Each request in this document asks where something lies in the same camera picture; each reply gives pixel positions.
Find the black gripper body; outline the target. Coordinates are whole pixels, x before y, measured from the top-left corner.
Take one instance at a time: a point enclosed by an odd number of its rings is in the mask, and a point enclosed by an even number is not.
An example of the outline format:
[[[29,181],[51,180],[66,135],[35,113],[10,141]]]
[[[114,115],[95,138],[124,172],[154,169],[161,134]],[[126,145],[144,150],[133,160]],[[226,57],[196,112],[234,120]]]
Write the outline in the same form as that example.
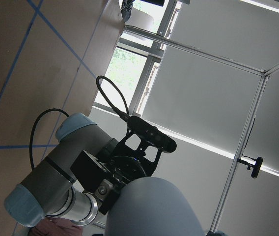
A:
[[[99,200],[99,211],[106,214],[115,204],[124,186],[150,177],[156,170],[163,145],[140,140],[136,149],[126,145],[127,138],[112,139],[95,158],[82,151],[70,167],[85,191]]]

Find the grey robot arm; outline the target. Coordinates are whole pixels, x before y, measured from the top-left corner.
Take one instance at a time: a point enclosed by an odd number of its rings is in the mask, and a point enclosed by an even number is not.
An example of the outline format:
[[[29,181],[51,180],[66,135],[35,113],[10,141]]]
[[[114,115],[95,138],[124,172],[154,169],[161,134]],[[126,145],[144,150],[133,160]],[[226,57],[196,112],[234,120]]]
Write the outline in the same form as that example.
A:
[[[87,225],[112,209],[126,185],[152,176],[176,143],[137,116],[125,119],[129,131],[118,141],[84,114],[69,116],[58,145],[4,200],[10,216],[26,227],[45,217]]]

